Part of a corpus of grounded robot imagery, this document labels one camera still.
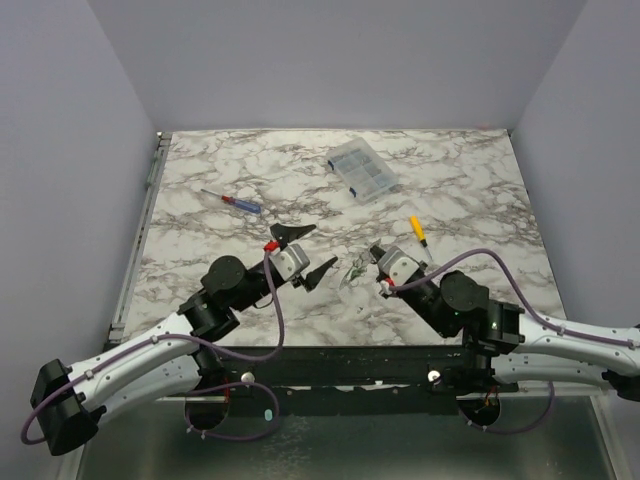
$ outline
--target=yellow screwdriver handle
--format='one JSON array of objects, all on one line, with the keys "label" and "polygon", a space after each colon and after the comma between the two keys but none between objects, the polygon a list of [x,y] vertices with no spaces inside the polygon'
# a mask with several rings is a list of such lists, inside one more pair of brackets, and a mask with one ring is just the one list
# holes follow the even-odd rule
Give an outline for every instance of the yellow screwdriver handle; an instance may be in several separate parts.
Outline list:
[{"label": "yellow screwdriver handle", "polygon": [[413,231],[416,232],[416,235],[418,236],[418,240],[420,240],[421,242],[425,240],[424,233],[422,233],[422,227],[420,226],[420,222],[418,222],[418,217],[414,215],[413,217],[409,218],[409,221],[411,222]]}]

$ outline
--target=bolt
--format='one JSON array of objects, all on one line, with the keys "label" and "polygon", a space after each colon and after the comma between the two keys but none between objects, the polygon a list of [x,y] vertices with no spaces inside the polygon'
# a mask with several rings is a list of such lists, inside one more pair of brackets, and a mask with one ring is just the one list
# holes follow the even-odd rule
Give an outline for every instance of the bolt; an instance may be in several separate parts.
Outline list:
[{"label": "bolt", "polygon": [[253,373],[251,372],[244,372],[241,376],[240,376],[240,381],[244,382],[244,383],[253,383],[256,381],[256,377]]},{"label": "bolt", "polygon": [[437,370],[431,370],[428,374],[427,374],[427,380],[429,380],[429,382],[431,383],[438,383],[440,381],[440,372]]}]

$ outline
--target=white marble countertop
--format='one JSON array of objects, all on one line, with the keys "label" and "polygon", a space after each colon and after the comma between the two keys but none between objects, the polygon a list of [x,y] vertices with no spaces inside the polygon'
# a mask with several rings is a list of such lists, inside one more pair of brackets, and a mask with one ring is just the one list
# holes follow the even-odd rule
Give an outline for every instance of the white marble countertop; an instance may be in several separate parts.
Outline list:
[{"label": "white marble countertop", "polygon": [[[359,205],[330,172],[327,151],[362,136],[400,179],[394,192]],[[260,216],[200,192],[222,190],[263,207]],[[210,263],[235,255],[247,267],[262,258],[269,226],[315,223],[300,241],[311,267],[339,258],[316,290],[279,290],[286,345],[394,345],[445,342],[401,300],[378,295],[376,268],[340,289],[352,261],[372,242],[424,258],[409,225],[420,219],[435,265],[476,247],[498,252],[525,295],[543,313],[564,317],[527,193],[505,131],[252,130],[173,135],[142,264],[126,319],[125,339],[175,311],[200,288]],[[460,269],[516,298],[492,260]],[[240,327],[220,343],[274,345],[271,307],[238,315]]]}]

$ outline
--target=gray wall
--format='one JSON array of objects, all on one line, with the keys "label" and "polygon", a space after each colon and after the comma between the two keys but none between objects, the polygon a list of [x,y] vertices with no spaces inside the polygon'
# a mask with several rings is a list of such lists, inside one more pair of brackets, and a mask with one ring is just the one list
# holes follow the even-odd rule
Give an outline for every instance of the gray wall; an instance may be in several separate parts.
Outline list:
[{"label": "gray wall", "polygon": [[[513,144],[571,319],[640,323],[640,2],[591,0]],[[640,478],[640,405],[615,411]]]},{"label": "gray wall", "polygon": [[583,0],[89,0],[158,129],[514,127]]},{"label": "gray wall", "polygon": [[156,139],[84,0],[0,2],[0,36],[0,477],[51,479],[33,381],[100,348]]}]

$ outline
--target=clear plastic organizer box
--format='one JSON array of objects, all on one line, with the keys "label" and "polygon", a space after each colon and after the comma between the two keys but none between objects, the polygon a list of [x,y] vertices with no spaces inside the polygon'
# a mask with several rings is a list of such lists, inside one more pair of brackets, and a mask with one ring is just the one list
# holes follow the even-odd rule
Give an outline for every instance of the clear plastic organizer box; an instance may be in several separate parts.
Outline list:
[{"label": "clear plastic organizer box", "polygon": [[334,148],[327,153],[327,162],[359,203],[367,203],[398,184],[397,175],[363,138]]}]

